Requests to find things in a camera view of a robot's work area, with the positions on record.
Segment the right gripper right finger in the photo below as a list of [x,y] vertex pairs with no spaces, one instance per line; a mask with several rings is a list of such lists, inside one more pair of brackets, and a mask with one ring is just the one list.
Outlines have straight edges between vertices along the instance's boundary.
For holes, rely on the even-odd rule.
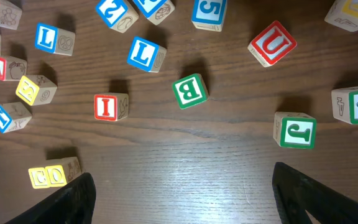
[[358,202],[276,162],[272,188],[282,223],[358,223]]

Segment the yellow letter O block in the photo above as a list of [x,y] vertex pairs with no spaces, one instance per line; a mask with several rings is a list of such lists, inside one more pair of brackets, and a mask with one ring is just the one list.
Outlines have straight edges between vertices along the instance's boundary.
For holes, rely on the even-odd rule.
[[53,159],[45,167],[50,187],[63,187],[83,172],[77,157]]

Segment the yellow letter C block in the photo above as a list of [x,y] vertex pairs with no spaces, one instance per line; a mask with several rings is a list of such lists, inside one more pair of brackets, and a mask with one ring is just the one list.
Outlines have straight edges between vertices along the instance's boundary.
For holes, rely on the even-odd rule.
[[44,167],[28,169],[31,184],[34,189],[49,188],[49,177]]

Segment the blue letter L block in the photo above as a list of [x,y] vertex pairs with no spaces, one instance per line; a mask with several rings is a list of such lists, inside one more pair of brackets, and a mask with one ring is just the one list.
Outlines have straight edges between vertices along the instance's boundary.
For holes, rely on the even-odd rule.
[[73,55],[75,33],[43,23],[38,23],[35,48],[51,54]]

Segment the red letter I block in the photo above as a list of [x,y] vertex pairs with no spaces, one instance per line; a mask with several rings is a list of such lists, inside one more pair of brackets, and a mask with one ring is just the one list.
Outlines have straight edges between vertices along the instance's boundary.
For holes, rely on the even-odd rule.
[[94,117],[97,120],[116,122],[129,115],[127,93],[102,93],[94,96]]

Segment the green number 4 block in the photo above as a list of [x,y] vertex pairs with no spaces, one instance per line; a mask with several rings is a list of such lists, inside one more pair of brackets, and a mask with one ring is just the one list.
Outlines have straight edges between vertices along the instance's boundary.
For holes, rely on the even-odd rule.
[[358,124],[358,86],[331,91],[333,117],[349,124]]

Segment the blue letter T block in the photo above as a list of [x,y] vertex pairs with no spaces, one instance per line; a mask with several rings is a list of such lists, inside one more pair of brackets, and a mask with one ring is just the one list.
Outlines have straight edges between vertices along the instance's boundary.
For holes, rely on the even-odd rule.
[[31,119],[31,112],[21,102],[0,105],[1,133],[23,129]]

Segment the yellow block centre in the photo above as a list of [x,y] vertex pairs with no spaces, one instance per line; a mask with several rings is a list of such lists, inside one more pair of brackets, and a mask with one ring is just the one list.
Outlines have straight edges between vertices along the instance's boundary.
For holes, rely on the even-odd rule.
[[51,103],[57,85],[43,75],[23,75],[16,88],[16,95],[30,106]]

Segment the green letter B block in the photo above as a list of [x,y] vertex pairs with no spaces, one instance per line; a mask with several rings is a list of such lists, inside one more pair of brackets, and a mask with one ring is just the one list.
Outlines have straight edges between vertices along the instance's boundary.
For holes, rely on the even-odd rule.
[[172,89],[181,110],[204,103],[209,97],[204,80],[199,73],[173,82]]

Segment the red letter u block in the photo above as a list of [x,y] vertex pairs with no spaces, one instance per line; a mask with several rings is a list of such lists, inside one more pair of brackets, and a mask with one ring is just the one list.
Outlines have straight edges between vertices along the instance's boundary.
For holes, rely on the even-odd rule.
[[0,0],[0,27],[17,30],[21,15],[21,8],[9,1]]
[[279,21],[273,21],[248,45],[263,67],[271,67],[297,46],[296,40]]

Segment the blue number 1 block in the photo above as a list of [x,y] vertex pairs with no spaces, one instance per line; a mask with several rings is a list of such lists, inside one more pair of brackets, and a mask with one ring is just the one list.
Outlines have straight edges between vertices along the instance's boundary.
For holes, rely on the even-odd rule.
[[127,57],[127,63],[146,72],[158,73],[166,54],[166,48],[135,36]]

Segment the yellow letter X block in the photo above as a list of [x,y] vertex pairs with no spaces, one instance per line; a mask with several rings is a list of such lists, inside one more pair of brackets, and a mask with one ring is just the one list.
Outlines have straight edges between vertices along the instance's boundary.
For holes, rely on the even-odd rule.
[[349,32],[358,31],[358,0],[335,0],[324,21]]

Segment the blue number 5 block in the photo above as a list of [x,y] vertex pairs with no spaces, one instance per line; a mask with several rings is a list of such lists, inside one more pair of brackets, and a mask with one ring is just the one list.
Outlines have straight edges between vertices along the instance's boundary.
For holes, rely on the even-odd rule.
[[221,32],[227,0],[195,0],[191,21],[197,29]]

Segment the red letter U block left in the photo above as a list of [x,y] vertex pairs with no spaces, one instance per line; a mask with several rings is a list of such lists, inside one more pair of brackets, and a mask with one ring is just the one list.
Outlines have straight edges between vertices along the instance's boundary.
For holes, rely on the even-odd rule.
[[0,0],[0,27],[17,30],[21,15],[21,8],[9,1]]

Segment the blue letter P block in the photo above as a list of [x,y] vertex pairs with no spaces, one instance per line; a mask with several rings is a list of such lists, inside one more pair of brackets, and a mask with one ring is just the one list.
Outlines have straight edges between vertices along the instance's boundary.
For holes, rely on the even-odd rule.
[[140,12],[154,25],[159,25],[174,10],[171,0],[133,0]]

